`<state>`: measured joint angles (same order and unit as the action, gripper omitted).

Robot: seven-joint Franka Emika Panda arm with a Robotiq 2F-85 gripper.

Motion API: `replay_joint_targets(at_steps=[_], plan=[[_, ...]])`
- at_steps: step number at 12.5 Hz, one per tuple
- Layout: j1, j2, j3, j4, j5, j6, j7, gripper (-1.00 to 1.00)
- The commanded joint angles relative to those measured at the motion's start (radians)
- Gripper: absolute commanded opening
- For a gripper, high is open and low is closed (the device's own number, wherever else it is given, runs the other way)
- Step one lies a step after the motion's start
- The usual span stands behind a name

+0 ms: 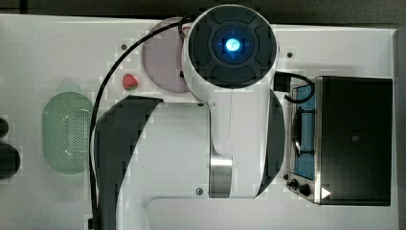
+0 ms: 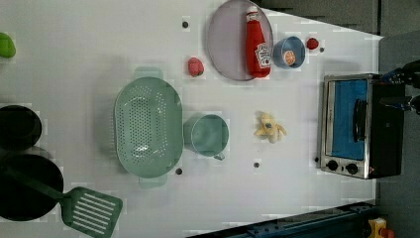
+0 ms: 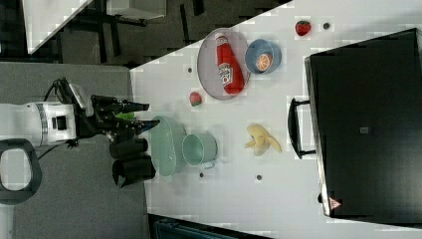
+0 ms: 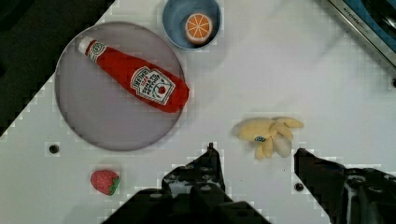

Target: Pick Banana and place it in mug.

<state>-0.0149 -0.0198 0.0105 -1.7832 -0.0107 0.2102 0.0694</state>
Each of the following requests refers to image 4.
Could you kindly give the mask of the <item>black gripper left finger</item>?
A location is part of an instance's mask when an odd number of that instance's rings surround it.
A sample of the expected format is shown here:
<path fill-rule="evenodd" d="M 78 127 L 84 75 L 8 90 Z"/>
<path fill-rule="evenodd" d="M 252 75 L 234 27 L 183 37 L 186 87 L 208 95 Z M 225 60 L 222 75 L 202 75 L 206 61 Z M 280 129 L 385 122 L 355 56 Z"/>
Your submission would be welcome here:
<path fill-rule="evenodd" d="M 271 224 L 246 202 L 225 192 L 213 145 L 167 174 L 158 189 L 138 191 L 103 224 Z"/>

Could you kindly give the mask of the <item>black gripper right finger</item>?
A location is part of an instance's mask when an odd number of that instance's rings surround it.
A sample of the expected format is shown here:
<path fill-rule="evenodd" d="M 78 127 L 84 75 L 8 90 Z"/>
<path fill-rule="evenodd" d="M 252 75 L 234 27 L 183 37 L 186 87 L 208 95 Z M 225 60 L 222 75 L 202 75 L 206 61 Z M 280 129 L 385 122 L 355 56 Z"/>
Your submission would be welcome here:
<path fill-rule="evenodd" d="M 375 168 L 346 168 L 304 148 L 293 158 L 294 173 L 332 224 L 396 224 L 394 175 Z"/>

